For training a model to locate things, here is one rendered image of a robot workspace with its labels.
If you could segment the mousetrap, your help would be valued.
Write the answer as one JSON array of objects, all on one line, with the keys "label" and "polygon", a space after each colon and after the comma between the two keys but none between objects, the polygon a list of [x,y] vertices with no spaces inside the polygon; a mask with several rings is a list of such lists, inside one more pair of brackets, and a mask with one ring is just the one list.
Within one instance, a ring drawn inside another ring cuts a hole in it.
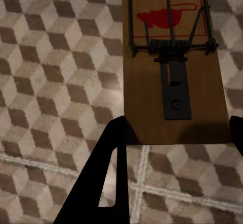
[{"label": "mousetrap", "polygon": [[229,144],[209,0],[122,0],[126,146]]}]

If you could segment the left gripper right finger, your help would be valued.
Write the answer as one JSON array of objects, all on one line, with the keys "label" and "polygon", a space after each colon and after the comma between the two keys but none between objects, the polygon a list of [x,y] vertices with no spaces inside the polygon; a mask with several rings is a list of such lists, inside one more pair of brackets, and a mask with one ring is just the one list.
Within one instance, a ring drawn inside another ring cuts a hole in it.
[{"label": "left gripper right finger", "polygon": [[238,116],[231,116],[229,124],[232,142],[243,156],[243,118]]}]

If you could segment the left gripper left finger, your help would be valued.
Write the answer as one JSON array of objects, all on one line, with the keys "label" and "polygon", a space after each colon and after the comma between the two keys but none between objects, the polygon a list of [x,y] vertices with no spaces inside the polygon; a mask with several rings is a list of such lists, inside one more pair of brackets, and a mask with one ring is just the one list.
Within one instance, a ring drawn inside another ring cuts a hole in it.
[{"label": "left gripper left finger", "polygon": [[[117,148],[113,207],[98,207],[112,150]],[[125,117],[105,127],[53,224],[130,224]]]}]

